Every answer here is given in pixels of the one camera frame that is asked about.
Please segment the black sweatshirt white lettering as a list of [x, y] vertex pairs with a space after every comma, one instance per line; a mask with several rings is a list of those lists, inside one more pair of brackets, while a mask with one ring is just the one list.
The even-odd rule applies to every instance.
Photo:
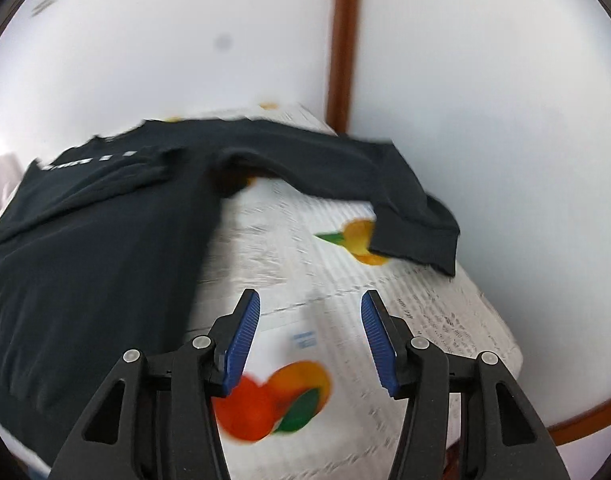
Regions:
[[370, 203], [372, 252], [454, 274], [458, 224], [390, 143], [151, 120], [33, 162], [0, 218], [0, 424], [44, 463], [124, 351], [182, 344], [223, 200], [252, 170]]

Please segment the brown wooden wall trim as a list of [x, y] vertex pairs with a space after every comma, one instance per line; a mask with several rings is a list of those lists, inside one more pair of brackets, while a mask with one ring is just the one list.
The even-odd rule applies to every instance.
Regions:
[[336, 133], [349, 125], [361, 0], [335, 0], [325, 120]]

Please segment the fruit print table cloth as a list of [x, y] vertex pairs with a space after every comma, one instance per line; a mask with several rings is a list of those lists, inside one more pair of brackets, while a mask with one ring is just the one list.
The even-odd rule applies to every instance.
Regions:
[[[124, 351], [95, 391], [109, 393], [100, 409], [112, 414], [156, 382], [173, 401], [174, 429], [190, 430], [204, 400], [196, 392], [182, 398], [180, 390], [203, 380], [230, 477], [386, 478], [405, 405], [379, 384], [361, 321], [365, 292], [376, 289], [432, 349], [470, 359], [490, 351], [512, 373], [519, 372], [522, 354], [457, 262], [454, 274], [445, 275], [376, 254], [375, 228], [368, 202], [304, 194], [252, 170], [246, 186], [223, 200], [182, 344], [158, 354]], [[228, 396], [213, 396], [208, 334], [246, 288], [260, 296], [255, 338], [240, 383]], [[66, 440], [78, 436], [108, 453], [133, 437], [128, 468], [143, 479], [168, 462], [168, 454], [148, 443], [145, 425], [104, 427], [81, 422], [81, 415]]]

